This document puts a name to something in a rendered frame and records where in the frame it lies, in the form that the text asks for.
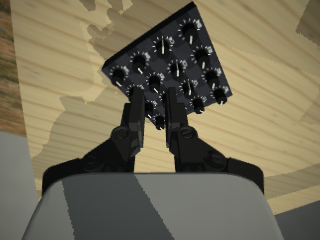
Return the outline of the black knob box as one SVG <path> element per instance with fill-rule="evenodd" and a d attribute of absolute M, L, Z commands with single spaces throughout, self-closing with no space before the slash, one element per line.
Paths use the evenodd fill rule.
<path fill-rule="evenodd" d="M 165 128 L 169 87 L 176 88 L 187 115 L 233 95 L 193 1 L 107 59 L 101 71 L 130 103 L 134 87 L 144 89 L 145 117 L 157 130 Z"/>

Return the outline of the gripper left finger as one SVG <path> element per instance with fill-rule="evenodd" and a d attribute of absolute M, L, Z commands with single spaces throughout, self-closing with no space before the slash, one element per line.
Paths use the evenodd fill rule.
<path fill-rule="evenodd" d="M 121 124 L 112 130 L 110 138 L 81 159 L 76 158 L 46 169 L 42 177 L 42 196 L 49 185 L 66 176 L 134 172 L 135 155 L 143 148 L 144 126 L 144 89 L 134 87 L 132 104 L 124 104 Z"/>

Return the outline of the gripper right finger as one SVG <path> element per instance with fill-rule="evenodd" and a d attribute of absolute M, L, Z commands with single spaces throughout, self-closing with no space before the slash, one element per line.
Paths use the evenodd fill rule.
<path fill-rule="evenodd" d="M 233 173 L 251 179 L 264 194 L 264 175 L 258 166 L 226 158 L 198 137 L 196 129 L 188 124 L 185 103 L 177 103 L 175 87 L 166 89 L 165 130 L 166 148 L 174 155 L 175 172 Z"/>

